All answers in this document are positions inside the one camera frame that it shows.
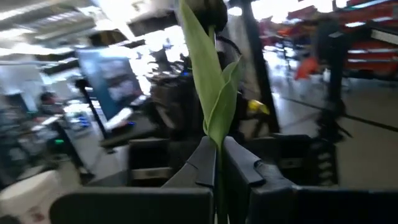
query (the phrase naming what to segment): black equipment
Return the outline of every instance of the black equipment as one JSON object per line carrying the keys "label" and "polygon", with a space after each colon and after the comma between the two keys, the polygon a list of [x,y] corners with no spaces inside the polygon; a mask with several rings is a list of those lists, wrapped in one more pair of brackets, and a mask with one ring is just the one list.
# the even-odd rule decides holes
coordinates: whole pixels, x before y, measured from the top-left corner
{"label": "black equipment", "polygon": [[81,189],[59,198],[50,219],[53,224],[213,223],[215,166],[215,145],[205,137],[163,187]]}
{"label": "black equipment", "polygon": [[255,156],[232,138],[224,140],[225,186],[231,224],[240,223],[395,223],[391,204],[398,192],[301,187],[279,170],[279,149]]}

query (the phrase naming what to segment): cable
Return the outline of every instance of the cable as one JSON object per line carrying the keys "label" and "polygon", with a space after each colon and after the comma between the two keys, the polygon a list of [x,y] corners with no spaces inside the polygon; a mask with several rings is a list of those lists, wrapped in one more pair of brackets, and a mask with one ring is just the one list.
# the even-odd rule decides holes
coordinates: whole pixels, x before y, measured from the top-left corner
{"label": "cable", "polygon": [[241,50],[232,40],[229,40],[228,38],[220,36],[220,35],[216,35],[216,40],[219,40],[221,42],[224,42],[224,43],[230,45],[233,49],[235,49],[235,51],[239,54],[239,56],[242,55]]}

